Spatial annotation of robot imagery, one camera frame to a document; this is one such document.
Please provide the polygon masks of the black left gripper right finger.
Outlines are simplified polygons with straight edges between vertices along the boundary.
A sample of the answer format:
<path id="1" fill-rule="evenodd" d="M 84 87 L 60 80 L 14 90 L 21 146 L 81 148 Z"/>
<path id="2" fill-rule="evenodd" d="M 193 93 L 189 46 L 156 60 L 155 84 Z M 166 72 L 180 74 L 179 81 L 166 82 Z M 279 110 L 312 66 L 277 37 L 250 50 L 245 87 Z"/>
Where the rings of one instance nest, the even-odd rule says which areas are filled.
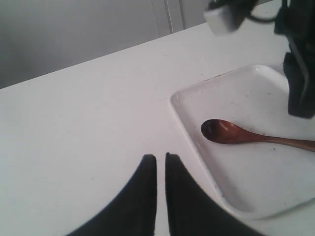
<path id="1" fill-rule="evenodd" d="M 288 38 L 283 71 L 289 85 L 288 114 L 299 118 L 315 116 L 315 48 Z"/>

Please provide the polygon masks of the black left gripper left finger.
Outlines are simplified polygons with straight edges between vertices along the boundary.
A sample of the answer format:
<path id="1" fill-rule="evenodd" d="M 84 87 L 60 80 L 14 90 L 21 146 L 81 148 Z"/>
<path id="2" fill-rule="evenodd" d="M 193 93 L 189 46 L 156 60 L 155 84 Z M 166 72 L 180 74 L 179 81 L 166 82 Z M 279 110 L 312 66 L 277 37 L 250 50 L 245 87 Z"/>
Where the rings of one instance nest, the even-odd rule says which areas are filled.
<path id="1" fill-rule="evenodd" d="M 70 236 L 153 236 L 157 213 L 157 160 L 142 157 L 118 195 Z"/>

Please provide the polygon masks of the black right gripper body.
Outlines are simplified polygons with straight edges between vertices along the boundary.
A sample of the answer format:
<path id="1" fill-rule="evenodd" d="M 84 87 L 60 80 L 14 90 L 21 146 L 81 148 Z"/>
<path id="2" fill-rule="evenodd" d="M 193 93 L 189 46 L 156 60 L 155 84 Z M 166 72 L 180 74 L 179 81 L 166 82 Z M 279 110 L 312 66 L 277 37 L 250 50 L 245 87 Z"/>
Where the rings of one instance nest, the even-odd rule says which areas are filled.
<path id="1" fill-rule="evenodd" d="M 315 2 L 283 0 L 276 15 L 274 33 L 301 44 L 308 52 L 315 51 Z"/>

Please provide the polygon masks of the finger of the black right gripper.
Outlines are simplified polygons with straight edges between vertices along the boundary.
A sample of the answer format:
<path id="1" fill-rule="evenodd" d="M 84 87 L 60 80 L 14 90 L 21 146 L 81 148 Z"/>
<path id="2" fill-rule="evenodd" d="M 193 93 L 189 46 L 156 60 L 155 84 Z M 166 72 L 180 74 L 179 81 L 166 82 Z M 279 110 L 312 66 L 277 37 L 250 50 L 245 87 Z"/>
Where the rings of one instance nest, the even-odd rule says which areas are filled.
<path id="1" fill-rule="evenodd" d="M 165 157 L 165 193 L 172 236 L 262 235 L 217 205 L 176 154 Z"/>

